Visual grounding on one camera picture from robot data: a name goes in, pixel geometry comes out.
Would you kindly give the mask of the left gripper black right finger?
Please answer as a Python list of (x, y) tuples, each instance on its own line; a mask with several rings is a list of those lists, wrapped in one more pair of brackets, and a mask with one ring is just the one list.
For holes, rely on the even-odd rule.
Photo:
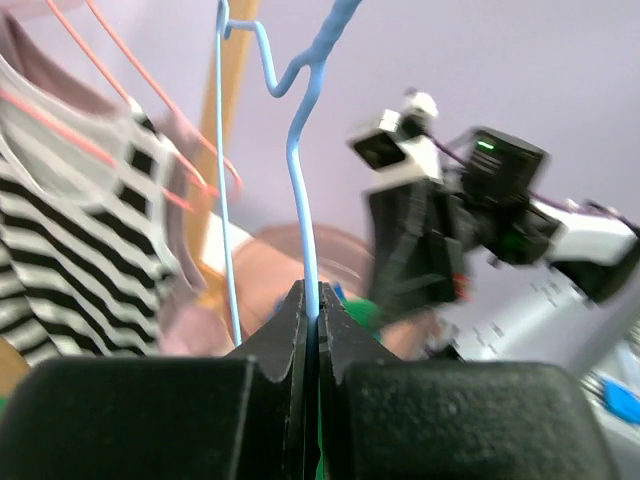
[(615, 479), (578, 383), (539, 363), (405, 362), (321, 288), (323, 460), (331, 479)]

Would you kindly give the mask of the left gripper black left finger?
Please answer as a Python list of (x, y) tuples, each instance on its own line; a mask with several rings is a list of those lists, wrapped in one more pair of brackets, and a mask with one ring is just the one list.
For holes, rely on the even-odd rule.
[(229, 355), (66, 357), (1, 414), (5, 479), (300, 479), (304, 285)]

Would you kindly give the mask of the blue tank top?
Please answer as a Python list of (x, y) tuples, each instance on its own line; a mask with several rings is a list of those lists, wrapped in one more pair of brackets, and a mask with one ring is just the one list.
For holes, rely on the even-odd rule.
[(625, 385), (603, 378), (600, 382), (602, 401), (613, 416), (631, 425), (640, 424), (639, 397)]

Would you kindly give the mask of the blue wire hanger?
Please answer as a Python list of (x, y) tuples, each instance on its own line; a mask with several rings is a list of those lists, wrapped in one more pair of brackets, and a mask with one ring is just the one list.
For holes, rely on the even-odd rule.
[(302, 130), (320, 96), (327, 58), (359, 5), (359, 0), (336, 0), (310, 46), (292, 58), (283, 75), (277, 77), (269, 39), (263, 25), (258, 21), (232, 19), (229, 17), (229, 3), (227, 1), (218, 3), (216, 39), (227, 39), (234, 30), (249, 31), (255, 34), (266, 87), (272, 97), (283, 97), (293, 85), (300, 71), (305, 67), (310, 70), (306, 91), (288, 130), (286, 160), (302, 240), (305, 313), (309, 323), (308, 339), (313, 342), (317, 340), (320, 314), (319, 273), (311, 211), (299, 161), (299, 141)]

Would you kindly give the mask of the pink hanger of striped top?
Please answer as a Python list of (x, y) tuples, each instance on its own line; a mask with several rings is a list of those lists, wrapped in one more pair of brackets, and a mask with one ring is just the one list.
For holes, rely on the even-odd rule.
[(70, 141), (77, 145), (80, 149), (86, 151), (90, 155), (100, 159), (106, 164), (111, 166), (116, 166), (117, 162), (114, 158), (112, 158), (106, 151), (101, 149), (96, 144), (92, 143), (87, 138), (81, 136), (76, 130), (72, 130), (66, 125), (60, 123), (56, 119), (54, 119), (51, 115), (43, 113), (36, 106), (27, 102), (26, 100), (17, 97), (16, 95), (9, 92), (4, 87), (1, 88), (1, 98), (7, 100), (11, 104), (13, 104), (18, 109), (25, 112), (27, 115), (46, 125), (49, 129), (54, 131), (56, 134), (62, 136), (66, 140)]

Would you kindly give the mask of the green tank top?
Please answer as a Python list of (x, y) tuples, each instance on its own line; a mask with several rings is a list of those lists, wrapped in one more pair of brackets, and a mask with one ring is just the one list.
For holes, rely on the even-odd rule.
[(361, 327), (367, 330), (376, 340), (381, 340), (381, 334), (374, 325), (377, 317), (377, 306), (370, 300), (363, 298), (348, 298), (343, 301), (343, 306), (349, 316)]

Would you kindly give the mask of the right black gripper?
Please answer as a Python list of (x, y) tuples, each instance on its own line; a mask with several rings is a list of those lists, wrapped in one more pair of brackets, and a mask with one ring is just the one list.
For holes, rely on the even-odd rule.
[(427, 178), (368, 195), (373, 266), (368, 299), (374, 325), (390, 325), (462, 300), (469, 280), (457, 199)]

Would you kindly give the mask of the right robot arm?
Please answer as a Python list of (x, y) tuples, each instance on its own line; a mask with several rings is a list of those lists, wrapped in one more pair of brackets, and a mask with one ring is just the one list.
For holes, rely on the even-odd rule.
[(625, 316), (590, 310), (630, 280), (639, 229), (603, 207), (538, 199), (531, 183), (544, 150), (479, 128), (468, 155), (447, 172), (443, 147), (414, 123), (377, 127), (352, 142), (380, 177), (368, 196), (374, 263), (368, 288), (376, 327), (463, 300), (469, 253), (492, 264), (543, 266), (544, 279), (503, 310), (462, 329), (449, 349), (467, 361), (540, 361), (585, 375), (631, 328)]

